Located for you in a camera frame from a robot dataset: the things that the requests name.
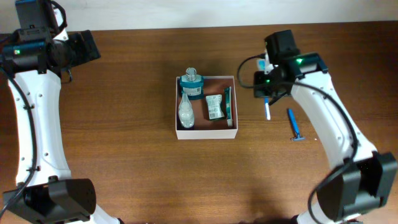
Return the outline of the blue white toothbrush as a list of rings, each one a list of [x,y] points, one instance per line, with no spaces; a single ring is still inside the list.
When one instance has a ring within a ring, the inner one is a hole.
[[[269,71],[267,69],[266,59],[257,59],[256,65],[257,65],[257,68],[260,71],[264,72],[266,75],[269,73]],[[265,109],[266,120],[270,121],[271,120],[271,112],[270,112],[268,97],[264,98],[264,109]]]

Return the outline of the red green toothpaste tube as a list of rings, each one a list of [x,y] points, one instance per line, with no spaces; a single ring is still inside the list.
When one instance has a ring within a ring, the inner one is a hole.
[[[227,124],[229,128],[233,127],[233,117],[232,117],[232,107],[231,107],[231,87],[227,87],[224,89],[225,93],[225,104],[226,104],[226,117]]]

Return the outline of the teal mouthwash bottle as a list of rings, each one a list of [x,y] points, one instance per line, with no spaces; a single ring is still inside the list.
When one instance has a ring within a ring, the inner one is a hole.
[[[204,77],[197,74],[193,67],[186,69],[185,74],[179,78],[180,95],[187,94],[189,100],[200,100],[204,97]]]

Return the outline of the clear soap pump bottle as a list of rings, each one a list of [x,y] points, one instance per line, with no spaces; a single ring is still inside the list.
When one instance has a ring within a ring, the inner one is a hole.
[[[178,106],[178,117],[183,128],[190,129],[195,124],[195,115],[188,95],[183,92],[182,100]]]

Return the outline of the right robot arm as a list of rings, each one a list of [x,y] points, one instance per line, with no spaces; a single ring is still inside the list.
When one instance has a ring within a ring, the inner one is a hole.
[[[378,153],[359,130],[318,53],[301,54],[291,30],[264,39],[271,67],[254,83],[261,96],[290,95],[304,110],[331,172],[311,191],[307,211],[292,223],[349,223],[386,205],[397,173],[392,153]]]

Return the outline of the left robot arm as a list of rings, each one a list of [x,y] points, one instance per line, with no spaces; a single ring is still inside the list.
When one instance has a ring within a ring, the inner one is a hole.
[[[100,58],[90,31],[68,34],[55,1],[16,1],[20,28],[3,41],[1,71],[12,92],[19,138],[16,188],[4,211],[30,223],[120,223],[96,201],[89,179],[73,179],[59,115],[62,73]]]

